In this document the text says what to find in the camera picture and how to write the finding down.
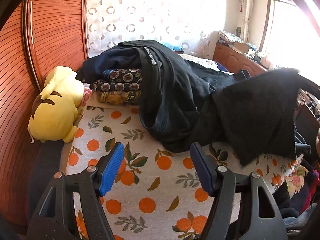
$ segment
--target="box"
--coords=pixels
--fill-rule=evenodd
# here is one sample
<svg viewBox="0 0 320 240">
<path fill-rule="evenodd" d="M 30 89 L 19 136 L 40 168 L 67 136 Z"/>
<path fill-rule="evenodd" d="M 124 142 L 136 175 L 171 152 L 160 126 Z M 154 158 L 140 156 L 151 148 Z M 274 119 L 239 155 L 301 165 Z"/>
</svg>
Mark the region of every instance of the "box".
<svg viewBox="0 0 320 240">
<path fill-rule="evenodd" d="M 245 45 L 243 43 L 240 43 L 238 41 L 235 42 L 234 47 L 236 49 L 238 49 L 239 51 L 241 51 L 242 53 L 245 53 L 245 54 L 248 54 L 249 49 L 250 49 L 249 46 L 247 46 L 247 45 Z"/>
</svg>

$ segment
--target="metal screw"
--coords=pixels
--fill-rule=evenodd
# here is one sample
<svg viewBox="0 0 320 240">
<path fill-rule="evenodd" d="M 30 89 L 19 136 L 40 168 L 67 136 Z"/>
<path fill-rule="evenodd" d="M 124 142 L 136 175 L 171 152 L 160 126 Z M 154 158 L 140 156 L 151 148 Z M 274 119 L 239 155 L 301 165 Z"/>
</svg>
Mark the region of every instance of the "metal screw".
<svg viewBox="0 0 320 240">
<path fill-rule="evenodd" d="M 56 172 L 56 173 L 54 174 L 54 177 L 55 177 L 56 179 L 61 178 L 61 177 L 62 177 L 62 172 L 60 172 L 60 171 Z"/>
<path fill-rule="evenodd" d="M 252 177 L 254 177 L 255 179 L 258 179 L 258 178 L 260 178 L 260 174 L 257 172 L 253 172 Z"/>
<path fill-rule="evenodd" d="M 221 165 L 221 166 L 218 167 L 218 171 L 220 171 L 220 172 L 226 172 L 226 171 L 227 171 L 227 168 L 226 168 L 226 166 Z"/>
<path fill-rule="evenodd" d="M 96 169 L 97 169 L 96 166 L 89 166 L 89 167 L 87 168 L 87 171 L 89 171 L 89 172 L 94 172 Z"/>
</svg>

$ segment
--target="black clothing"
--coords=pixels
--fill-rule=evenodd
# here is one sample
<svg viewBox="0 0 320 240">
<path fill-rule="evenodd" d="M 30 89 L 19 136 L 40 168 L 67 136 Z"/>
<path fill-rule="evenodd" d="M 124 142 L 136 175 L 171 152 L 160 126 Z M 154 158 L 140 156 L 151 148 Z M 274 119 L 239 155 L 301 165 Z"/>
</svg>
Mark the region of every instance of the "black clothing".
<svg viewBox="0 0 320 240">
<path fill-rule="evenodd" d="M 122 42 L 86 60 L 76 79 L 94 82 L 115 68 L 142 68 L 141 123 L 172 152 L 187 151 L 196 141 L 228 141 L 242 165 L 261 153 L 296 159 L 310 152 L 293 122 L 298 87 L 310 84 L 294 69 L 229 75 L 148 40 Z"/>
</svg>

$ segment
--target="wooden dresser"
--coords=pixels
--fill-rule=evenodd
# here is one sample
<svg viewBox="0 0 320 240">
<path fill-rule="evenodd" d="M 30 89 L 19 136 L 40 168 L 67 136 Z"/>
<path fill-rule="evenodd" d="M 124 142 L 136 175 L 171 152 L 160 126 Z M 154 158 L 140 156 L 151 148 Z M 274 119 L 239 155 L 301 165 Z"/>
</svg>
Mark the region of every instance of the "wooden dresser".
<svg viewBox="0 0 320 240">
<path fill-rule="evenodd" d="M 268 71 L 253 60 L 218 42 L 213 54 L 213 59 L 218 61 L 231 73 L 238 73 L 240 69 L 245 69 L 251 76 L 255 76 Z"/>
</svg>

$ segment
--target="pikachu plush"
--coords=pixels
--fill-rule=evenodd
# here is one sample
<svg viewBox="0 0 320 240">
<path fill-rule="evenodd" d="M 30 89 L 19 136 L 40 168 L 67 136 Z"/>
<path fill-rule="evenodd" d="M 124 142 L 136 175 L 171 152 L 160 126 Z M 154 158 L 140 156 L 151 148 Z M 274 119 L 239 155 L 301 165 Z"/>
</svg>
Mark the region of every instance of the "pikachu plush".
<svg viewBox="0 0 320 240">
<path fill-rule="evenodd" d="M 62 139 L 66 143 L 73 140 L 77 130 L 73 123 L 84 94 L 84 85 L 75 79 L 76 74 L 71 68 L 58 66 L 47 75 L 29 119 L 28 130 L 34 139 Z"/>
</svg>

